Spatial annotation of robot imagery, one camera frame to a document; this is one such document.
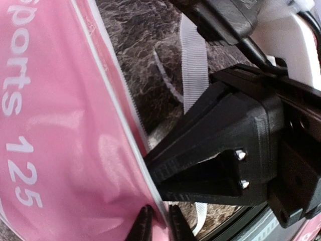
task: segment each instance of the black plastic bracket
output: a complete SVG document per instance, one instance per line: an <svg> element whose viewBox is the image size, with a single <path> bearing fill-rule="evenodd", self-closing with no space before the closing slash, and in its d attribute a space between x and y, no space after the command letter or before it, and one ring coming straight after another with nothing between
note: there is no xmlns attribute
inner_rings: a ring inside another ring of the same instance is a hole
<svg viewBox="0 0 321 241"><path fill-rule="evenodd" d="M212 79L145 162L163 200L259 205L276 177L281 100L228 72Z"/></svg>

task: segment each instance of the pink fabric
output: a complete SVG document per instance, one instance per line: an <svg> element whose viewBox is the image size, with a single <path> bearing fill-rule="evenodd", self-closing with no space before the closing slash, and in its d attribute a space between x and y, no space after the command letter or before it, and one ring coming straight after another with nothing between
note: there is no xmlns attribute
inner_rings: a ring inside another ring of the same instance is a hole
<svg viewBox="0 0 321 241"><path fill-rule="evenodd" d="M312 241L321 229L321 214L307 220L293 241Z"/></svg>
<svg viewBox="0 0 321 241"><path fill-rule="evenodd" d="M0 30L2 215L27 241L124 240L141 207L157 207L70 1L2 0Z"/></svg>

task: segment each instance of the screw head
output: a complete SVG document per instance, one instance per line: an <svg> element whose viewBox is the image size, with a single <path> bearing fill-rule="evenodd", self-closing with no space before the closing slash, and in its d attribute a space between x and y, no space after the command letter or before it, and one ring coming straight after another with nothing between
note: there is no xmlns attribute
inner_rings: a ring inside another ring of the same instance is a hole
<svg viewBox="0 0 321 241"><path fill-rule="evenodd" d="M248 188L249 185L250 185L250 183L249 183L248 181L246 181L246 180L242 180L242 181L241 181L241 184L242 184L242 188L243 188L243 189Z"/></svg>
<svg viewBox="0 0 321 241"><path fill-rule="evenodd" d="M239 159L239 161L244 160L246 157L246 153L243 150L236 150L235 154L237 156L237 159Z"/></svg>

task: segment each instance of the zipper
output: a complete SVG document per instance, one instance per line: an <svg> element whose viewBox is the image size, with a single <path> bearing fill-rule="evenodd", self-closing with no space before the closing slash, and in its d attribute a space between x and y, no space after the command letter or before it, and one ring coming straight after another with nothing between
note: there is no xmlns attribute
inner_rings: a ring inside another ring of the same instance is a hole
<svg viewBox="0 0 321 241"><path fill-rule="evenodd" d="M89 48L93 54L93 57L95 59L95 62L97 64L97 67L99 69L99 72L105 82L105 86L110 94L110 97L112 99L112 102L116 108L116 111L118 113L118 117L122 123L122 126L123 126L123 129L126 133L126 136L127 136L127 139L128 139L128 142L131 146L131 149L133 151L133 154L135 156L135 159L137 161L137 164L139 165L139 168L140 168L140 171L145 179L145 182L148 186L148 189L153 197L153 200L160 212L160 214L162 215L162 218L165 222L165 225L163 226L164 228L166 226L168 226L169 222L168 222L168 215L167 215L167 209L166 209L166 206L149 174L149 171L145 165L145 162L144 162L144 159L142 157L142 153L141 153L141 150L138 148L138 145L137 145L137 142L136 142L136 139L134 138L133 136L133 133L132 133L132 130L130 129L130 126L125 118L125 115L122 111L122 108L121 108L121 105L119 104L118 102L118 99L116 97L116 94L115 92L113 91L113 88L112 88L112 85L111 83L109 82L108 80L108 77L107 77L107 74L105 72L105 69L102 65L102 62L101 62L101 59L99 58L99 55L97 53L97 50L95 48L95 45L93 43L93 40L91 38L91 34L89 33L88 31L88 28L86 26L86 23L85 23L85 20L82 16L82 13L77 5L77 0L70 0L75 12L76 12L76 15L79 19L79 22L80 22L80 25L85 33L85 36L86 36L86 39L88 41L88 44L89 44ZM145 142L146 144L146 149L145 151L149 151L149 147L150 147L150 143L149 143L149 140L147 138L147 134L146 134L146 130L142 124L142 121L141 121L141 117L140 115L138 114L137 112L137 107L136 105L134 104L134 101L133 101L133 98L132 98L132 95L130 94L130 91L129 91L129 88L128 88L128 85L126 83L126 81L124 80L124 76L122 74L122 71L120 69L120 66L119 66L119 63L118 63L118 60L117 60L117 57L116 57L116 54L114 53L113 51L113 46L111 44L111 41L110 41L110 38L109 38L109 35L106 31L106 28L105 28L105 25L103 23L103 20L101 18L101 15L99 13L99 10L98 10L98 7L97 7L97 4L94 0L87 0L88 2L88 5L89 5L89 8L90 8L90 11L91 11L91 14L98 26L98 30L99 30L99 33L101 35L101 38L103 39L107 49L109 50L109 53L111 55L111 58L113 60L113 63L115 65L115 67L117 68L118 70L118 74L120 75L120 78L121 78L121 81L122 81L122 86L125 90L125 94L126 96L130 97L130 98L127 98L127 102L128 102L128 105L130 107L130 111L131 111L131 114L133 115L133 119L135 120L136 118L136 121L135 124L138 128L138 131L140 133L140 137L142 139L143 142Z"/></svg>

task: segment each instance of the white strap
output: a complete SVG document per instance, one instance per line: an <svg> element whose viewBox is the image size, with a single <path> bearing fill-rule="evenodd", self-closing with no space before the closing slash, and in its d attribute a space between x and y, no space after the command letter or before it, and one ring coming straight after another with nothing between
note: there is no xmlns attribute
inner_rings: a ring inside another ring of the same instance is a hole
<svg viewBox="0 0 321 241"><path fill-rule="evenodd" d="M182 14L182 78L184 92L184 113L199 99L209 87L208 60L205 40L197 32L197 27ZM202 229L207 214L206 203L196 203L197 225L193 230L196 236Z"/></svg>
<svg viewBox="0 0 321 241"><path fill-rule="evenodd" d="M197 202L196 204L196 213L197 213L197 224L193 230L194 236L196 236L202 229L206 221L207 215L207 203Z"/></svg>

